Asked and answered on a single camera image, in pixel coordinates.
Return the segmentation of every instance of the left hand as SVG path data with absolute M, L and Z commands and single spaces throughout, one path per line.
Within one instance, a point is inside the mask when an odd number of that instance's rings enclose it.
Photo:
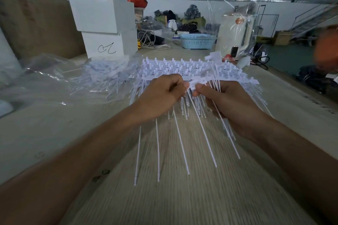
M 180 74 L 162 75 L 153 79 L 141 96 L 132 104 L 139 123 L 164 114 L 184 95 L 189 83 Z

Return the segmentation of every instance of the blue plastic basket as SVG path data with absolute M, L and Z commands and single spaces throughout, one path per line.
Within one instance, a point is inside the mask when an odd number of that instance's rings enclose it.
M 180 38 L 187 49 L 211 49 L 216 39 L 209 34 L 180 34 Z

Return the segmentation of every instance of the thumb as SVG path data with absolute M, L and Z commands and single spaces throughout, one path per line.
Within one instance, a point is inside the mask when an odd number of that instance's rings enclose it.
M 189 88 L 189 83 L 184 81 L 171 90 L 172 95 L 178 100 Z
M 220 92 L 200 83 L 197 83 L 195 88 L 200 94 L 204 95 L 206 98 L 209 98 L 213 101 L 216 101 L 221 96 Z

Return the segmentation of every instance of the red bag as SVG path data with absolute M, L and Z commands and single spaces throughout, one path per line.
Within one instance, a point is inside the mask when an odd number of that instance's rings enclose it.
M 147 0 L 127 0 L 128 2 L 134 3 L 134 7 L 146 8 L 148 5 Z

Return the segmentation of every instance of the wooden table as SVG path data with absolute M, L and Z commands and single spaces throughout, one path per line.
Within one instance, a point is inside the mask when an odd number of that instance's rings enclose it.
M 142 49 L 153 59 L 192 58 L 208 50 Z M 338 114 L 289 83 L 256 66 L 272 115 L 338 158 Z M 113 116 L 128 101 L 103 105 L 31 105 L 0 119 L 0 182 L 52 155 Z M 140 169 L 134 173 L 139 131 L 111 153 L 74 201 L 61 224 L 321 224 L 317 211 L 281 169 L 253 143 L 237 136 L 239 160 L 221 122 L 202 119 L 215 168 L 197 116 L 185 119 L 175 107 L 187 156 L 187 174 L 173 117 L 158 118 L 161 179 L 157 182 L 155 121 L 142 126 Z M 103 170 L 110 170 L 102 175 Z

